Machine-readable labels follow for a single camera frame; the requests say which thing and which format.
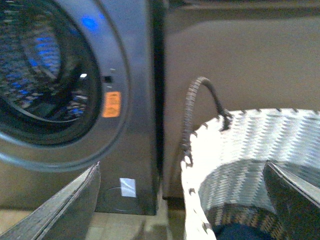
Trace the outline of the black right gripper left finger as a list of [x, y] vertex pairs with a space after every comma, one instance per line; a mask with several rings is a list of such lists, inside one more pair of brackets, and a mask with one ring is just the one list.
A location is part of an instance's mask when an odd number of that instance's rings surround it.
[[84, 240], [96, 209], [100, 164], [90, 166], [0, 235], [2, 240]]

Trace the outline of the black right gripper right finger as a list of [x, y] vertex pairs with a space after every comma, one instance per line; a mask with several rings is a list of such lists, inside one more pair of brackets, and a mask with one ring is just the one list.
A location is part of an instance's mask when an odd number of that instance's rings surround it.
[[320, 238], [320, 188], [268, 160], [263, 169], [267, 195], [291, 240]]

